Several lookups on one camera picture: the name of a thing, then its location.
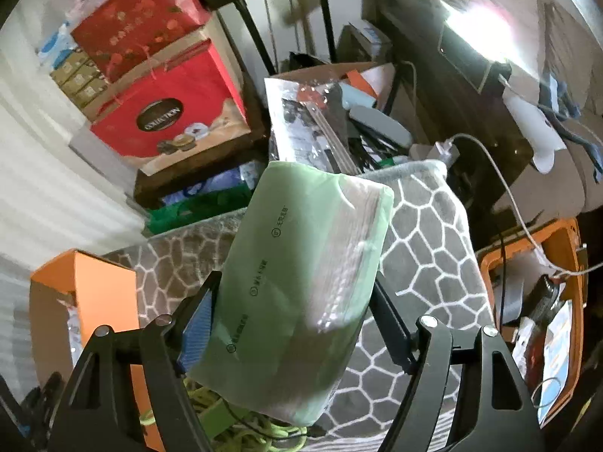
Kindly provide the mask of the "orange cardboard box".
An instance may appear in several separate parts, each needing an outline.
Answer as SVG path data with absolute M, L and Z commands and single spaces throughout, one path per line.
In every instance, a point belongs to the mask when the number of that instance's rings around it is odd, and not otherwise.
M 115 331 L 140 328 L 136 272 L 80 250 L 63 252 L 32 272 L 29 318 L 32 352 L 42 384 L 67 380 L 102 324 Z

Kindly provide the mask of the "green tissue pack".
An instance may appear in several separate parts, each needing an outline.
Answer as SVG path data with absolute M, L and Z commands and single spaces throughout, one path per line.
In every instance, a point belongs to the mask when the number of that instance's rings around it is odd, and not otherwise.
M 392 189 L 273 161 L 222 268 L 211 338 L 190 377 L 295 426 L 323 414 L 354 351 Z

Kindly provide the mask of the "orange plastic crate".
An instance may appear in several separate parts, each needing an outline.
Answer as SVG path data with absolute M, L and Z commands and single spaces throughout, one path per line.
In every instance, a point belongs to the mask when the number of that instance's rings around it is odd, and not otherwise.
M 546 224 L 527 237 L 497 243 L 477 255 L 496 321 L 511 342 L 513 358 L 533 392 L 537 419 L 547 425 L 570 401 L 582 370 L 586 282 L 558 275 L 537 249 L 568 270 L 579 259 L 580 230 L 574 218 Z

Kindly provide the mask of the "grey white patterned blanket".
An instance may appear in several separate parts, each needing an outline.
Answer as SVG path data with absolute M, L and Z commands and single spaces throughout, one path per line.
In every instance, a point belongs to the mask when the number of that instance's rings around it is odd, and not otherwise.
M 467 214 L 445 183 L 445 170 L 415 161 L 367 177 L 395 194 L 380 258 L 387 289 L 413 317 L 429 314 L 459 330 L 492 324 Z M 142 325 L 174 311 L 210 272 L 221 269 L 243 215 L 241 209 L 223 213 L 107 253 L 108 260 L 137 274 Z M 215 438 L 214 446 L 218 451 L 375 451 L 409 384 L 373 317 L 367 317 L 339 387 L 314 429 L 230 407 L 226 417 L 234 425 Z M 240 417 L 244 422 L 236 422 Z

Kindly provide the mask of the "white curtain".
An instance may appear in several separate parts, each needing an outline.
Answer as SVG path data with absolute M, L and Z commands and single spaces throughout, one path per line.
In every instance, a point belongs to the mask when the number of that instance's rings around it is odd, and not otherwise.
M 143 216 L 69 148 L 85 125 L 40 69 L 48 0 L 20 0 L 1 28 L 1 254 L 35 270 L 83 249 L 104 254 L 142 241 Z

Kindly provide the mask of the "red collection gift bag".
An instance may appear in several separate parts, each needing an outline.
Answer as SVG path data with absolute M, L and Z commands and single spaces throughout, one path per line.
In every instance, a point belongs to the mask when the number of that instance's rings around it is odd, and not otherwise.
M 251 132 L 240 90 L 210 40 L 109 101 L 91 132 L 148 177 Z

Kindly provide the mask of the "brown box of clutter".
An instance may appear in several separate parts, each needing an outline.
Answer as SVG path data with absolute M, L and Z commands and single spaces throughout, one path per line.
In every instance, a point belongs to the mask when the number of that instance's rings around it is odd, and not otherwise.
M 265 79 L 271 160 L 353 176 L 407 162 L 414 139 L 392 117 L 398 90 L 391 63 L 323 64 Z

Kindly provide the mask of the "stacked gold boxes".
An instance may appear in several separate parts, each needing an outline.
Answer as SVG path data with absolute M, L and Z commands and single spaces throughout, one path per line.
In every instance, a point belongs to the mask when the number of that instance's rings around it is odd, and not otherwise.
M 81 48 L 69 51 L 50 72 L 50 76 L 69 101 L 80 110 L 96 99 L 109 85 L 96 63 Z

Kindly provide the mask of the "brown sofa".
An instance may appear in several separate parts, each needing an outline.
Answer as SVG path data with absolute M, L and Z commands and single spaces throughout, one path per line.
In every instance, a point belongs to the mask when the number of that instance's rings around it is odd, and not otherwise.
M 371 0 L 484 247 L 602 204 L 602 15 L 577 0 Z

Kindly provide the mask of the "red floral gift box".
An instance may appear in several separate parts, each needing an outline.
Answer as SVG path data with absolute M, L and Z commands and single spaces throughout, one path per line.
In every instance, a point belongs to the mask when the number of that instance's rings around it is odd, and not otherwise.
M 73 30 L 76 43 L 114 83 L 148 57 L 204 26 L 199 0 L 106 0 Z

